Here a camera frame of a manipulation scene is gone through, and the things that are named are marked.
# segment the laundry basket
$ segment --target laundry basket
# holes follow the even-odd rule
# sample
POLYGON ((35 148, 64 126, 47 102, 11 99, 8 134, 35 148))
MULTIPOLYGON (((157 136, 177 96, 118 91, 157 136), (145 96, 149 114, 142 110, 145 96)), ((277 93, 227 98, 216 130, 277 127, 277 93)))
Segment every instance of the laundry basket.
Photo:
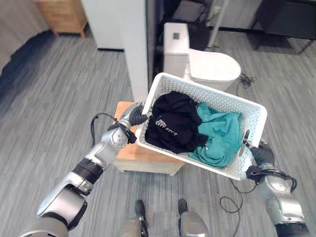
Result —
MULTIPOLYGON (((196 102, 206 102, 208 106, 213 107, 221 112, 242 113, 241 130, 243 134, 249 130, 250 133, 248 136, 248 141, 251 141, 253 146, 259 145, 267 118, 267 110, 265 107, 249 100, 239 98, 237 96, 195 83, 193 81, 184 80, 167 73, 160 73, 155 77, 154 83, 143 109, 143 114, 148 113, 152 109, 154 102, 161 95, 168 94, 173 90, 189 95, 196 102)), ((249 149, 244 149, 241 156, 239 156, 240 150, 236 152, 233 161, 225 168, 213 167, 198 160, 192 159, 185 153, 175 154, 169 150, 156 147, 146 142, 145 132, 147 127, 148 121, 138 126, 136 131, 136 136, 138 138, 137 144, 155 152, 183 160, 187 163, 236 180, 245 179, 245 172, 248 167, 252 165, 252 154, 249 149)))

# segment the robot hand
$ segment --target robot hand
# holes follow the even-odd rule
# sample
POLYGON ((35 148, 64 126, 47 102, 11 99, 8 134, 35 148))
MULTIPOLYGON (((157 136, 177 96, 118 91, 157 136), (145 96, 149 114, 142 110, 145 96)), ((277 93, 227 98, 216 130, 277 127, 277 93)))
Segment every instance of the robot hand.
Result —
POLYGON ((262 164, 275 164, 275 155, 271 150, 268 143, 260 142, 259 147, 252 147, 250 151, 257 163, 257 166, 260 167, 262 164))

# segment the white wall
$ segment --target white wall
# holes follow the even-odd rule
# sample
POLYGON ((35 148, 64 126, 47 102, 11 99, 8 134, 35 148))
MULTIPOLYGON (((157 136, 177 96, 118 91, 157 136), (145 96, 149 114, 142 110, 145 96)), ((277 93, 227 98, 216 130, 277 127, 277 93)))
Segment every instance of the white wall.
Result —
POLYGON ((120 33, 134 101, 148 95, 146 0, 120 0, 120 33))
POLYGON ((119 0, 82 0, 98 48, 123 49, 119 0))

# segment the white toilet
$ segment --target white toilet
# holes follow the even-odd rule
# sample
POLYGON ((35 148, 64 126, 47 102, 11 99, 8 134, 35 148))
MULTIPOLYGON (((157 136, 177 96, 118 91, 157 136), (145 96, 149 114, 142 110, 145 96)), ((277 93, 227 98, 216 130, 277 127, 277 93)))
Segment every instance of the white toilet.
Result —
POLYGON ((225 91, 240 75, 239 63, 224 53, 189 47, 187 24, 165 23, 163 71, 225 91))

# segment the gray carpet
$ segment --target gray carpet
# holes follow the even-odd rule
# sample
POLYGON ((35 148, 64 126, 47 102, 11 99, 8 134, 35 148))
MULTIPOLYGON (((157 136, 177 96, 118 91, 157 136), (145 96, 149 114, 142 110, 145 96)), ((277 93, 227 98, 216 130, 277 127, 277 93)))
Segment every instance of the gray carpet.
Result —
MULTIPOLYGON (((243 71, 258 80, 241 97, 268 110, 263 137, 270 142, 280 169, 298 180, 294 196, 316 236, 316 45, 296 55, 306 43, 290 39, 282 47, 271 39, 253 51, 256 35, 220 32, 217 45, 243 71)), ((0 235, 14 237, 35 217, 38 204, 89 151, 90 119, 100 111, 114 114, 119 100, 132 100, 124 53, 97 51, 92 35, 55 38, 45 33, 17 52, 0 78, 0 235)), ((236 84, 229 88, 235 93, 236 84)), ((98 139, 111 123, 96 124, 98 139)), ((249 190, 253 183, 237 183, 249 190)), ((206 221, 212 236, 230 237, 237 214, 219 206, 223 195, 240 200, 229 180, 185 165, 174 177, 110 167, 88 197, 88 210, 70 237, 114 237, 134 215, 141 198, 151 237, 178 236, 177 201, 206 221)), ((244 196, 237 236, 276 236, 257 192, 244 196)))

